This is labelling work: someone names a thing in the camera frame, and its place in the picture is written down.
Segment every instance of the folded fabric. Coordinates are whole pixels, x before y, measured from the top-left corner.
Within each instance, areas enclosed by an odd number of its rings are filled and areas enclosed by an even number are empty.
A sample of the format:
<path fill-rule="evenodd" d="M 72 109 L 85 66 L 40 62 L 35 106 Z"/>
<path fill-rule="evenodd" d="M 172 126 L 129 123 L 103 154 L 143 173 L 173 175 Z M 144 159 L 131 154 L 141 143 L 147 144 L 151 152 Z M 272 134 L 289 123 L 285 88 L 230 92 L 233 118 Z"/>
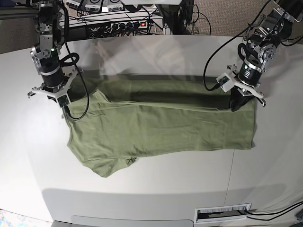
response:
<path fill-rule="evenodd" d="M 67 116 L 68 147 L 102 177 L 130 166 L 138 157 L 179 151 L 251 149 L 255 103 L 237 112 L 230 94 L 205 90 L 201 82 L 86 79 L 91 92 L 80 121 Z M 71 115 L 83 114 L 83 85 L 70 89 Z"/>

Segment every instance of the table surface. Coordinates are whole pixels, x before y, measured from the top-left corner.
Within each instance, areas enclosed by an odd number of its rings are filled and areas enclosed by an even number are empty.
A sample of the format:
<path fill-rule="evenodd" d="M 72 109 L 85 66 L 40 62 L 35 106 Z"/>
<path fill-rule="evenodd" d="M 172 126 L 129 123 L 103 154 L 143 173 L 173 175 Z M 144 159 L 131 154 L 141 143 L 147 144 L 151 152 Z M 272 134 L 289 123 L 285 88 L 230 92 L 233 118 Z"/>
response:
<path fill-rule="evenodd" d="M 208 57 L 228 37 L 133 36 L 70 43 L 86 76 L 120 79 L 200 79 Z M 236 39 L 211 61 L 208 76 L 241 65 Z M 83 167 L 66 146 L 62 111 L 44 96 L 27 98 L 42 82 L 29 50 L 0 55 L 0 206 L 50 219 L 41 194 L 59 221 L 79 217 L 132 220 L 193 219 L 195 208 L 252 203 L 274 210 L 302 198 L 303 47 L 281 47 L 261 78 L 267 107 L 257 106 L 255 148 L 179 152 L 140 158 L 101 178 Z M 27 190 L 17 188 L 24 184 Z M 15 194 L 21 208 L 9 202 Z M 29 201 L 35 208 L 25 211 Z M 293 213 L 282 217 L 293 221 Z M 247 225 L 244 220 L 222 225 Z"/>

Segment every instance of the shirt sleeve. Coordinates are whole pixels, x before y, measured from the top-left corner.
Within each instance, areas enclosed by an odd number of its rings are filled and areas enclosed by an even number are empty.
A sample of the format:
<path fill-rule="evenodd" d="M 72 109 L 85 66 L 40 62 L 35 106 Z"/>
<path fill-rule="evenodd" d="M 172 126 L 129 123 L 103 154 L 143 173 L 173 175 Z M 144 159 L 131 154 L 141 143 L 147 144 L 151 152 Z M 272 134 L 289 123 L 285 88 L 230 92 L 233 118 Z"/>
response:
<path fill-rule="evenodd" d="M 136 158 L 103 158 L 88 161 L 83 165 L 102 177 L 108 177 L 120 169 L 129 167 L 135 160 Z"/>

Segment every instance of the vent grille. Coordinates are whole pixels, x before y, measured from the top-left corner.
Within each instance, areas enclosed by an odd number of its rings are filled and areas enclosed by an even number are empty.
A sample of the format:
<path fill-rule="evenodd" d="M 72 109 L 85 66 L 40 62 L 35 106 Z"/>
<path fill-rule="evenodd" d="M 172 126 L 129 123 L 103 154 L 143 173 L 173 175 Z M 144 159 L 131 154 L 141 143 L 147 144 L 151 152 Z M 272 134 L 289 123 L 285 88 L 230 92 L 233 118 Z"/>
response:
<path fill-rule="evenodd" d="M 250 210 L 251 203 L 224 207 L 198 208 L 195 210 L 195 224 L 218 223 L 246 219 L 247 214 L 238 211 Z"/>

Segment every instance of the floor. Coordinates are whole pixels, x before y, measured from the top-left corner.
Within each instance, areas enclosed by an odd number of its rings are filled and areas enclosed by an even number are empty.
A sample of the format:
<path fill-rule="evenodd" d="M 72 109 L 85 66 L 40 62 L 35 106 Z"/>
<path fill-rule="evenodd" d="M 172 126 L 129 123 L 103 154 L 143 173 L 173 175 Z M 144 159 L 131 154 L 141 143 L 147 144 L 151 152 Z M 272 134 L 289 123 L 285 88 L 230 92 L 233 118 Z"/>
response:
<path fill-rule="evenodd" d="M 0 210 L 0 227 L 51 227 L 52 223 Z"/>
<path fill-rule="evenodd" d="M 212 35 L 233 36 L 240 32 L 257 15 L 264 4 L 264 0 L 195 0 L 199 11 L 204 13 L 212 25 Z M 268 14 L 274 7 L 274 3 L 269 4 L 264 13 Z M 34 32 L 32 19 L 12 19 L 0 21 L 0 54 L 32 47 L 36 43 L 36 33 Z M 293 37 L 302 35 L 303 23 L 296 23 Z M 195 35 L 209 34 L 208 23 L 204 19 L 199 19 L 194 27 Z"/>

